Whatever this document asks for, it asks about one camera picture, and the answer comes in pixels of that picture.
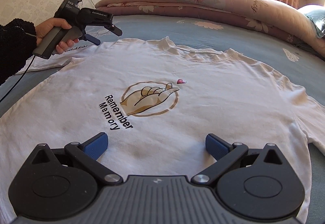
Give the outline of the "left black fuzzy sleeve forearm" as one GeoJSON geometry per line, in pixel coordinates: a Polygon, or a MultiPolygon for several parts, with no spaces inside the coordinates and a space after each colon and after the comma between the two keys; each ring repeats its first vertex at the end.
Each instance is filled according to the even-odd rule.
{"type": "Polygon", "coordinates": [[[36,48],[36,29],[20,18],[1,25],[1,84],[18,73],[36,48]]]}

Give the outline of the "person left hand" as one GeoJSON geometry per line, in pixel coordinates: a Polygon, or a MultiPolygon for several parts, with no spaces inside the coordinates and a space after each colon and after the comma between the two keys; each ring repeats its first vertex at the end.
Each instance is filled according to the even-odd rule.
{"type": "Polygon", "coordinates": [[[62,54],[72,48],[81,36],[82,32],[65,19],[47,19],[36,26],[37,47],[32,54],[49,59],[54,54],[62,54]]]}

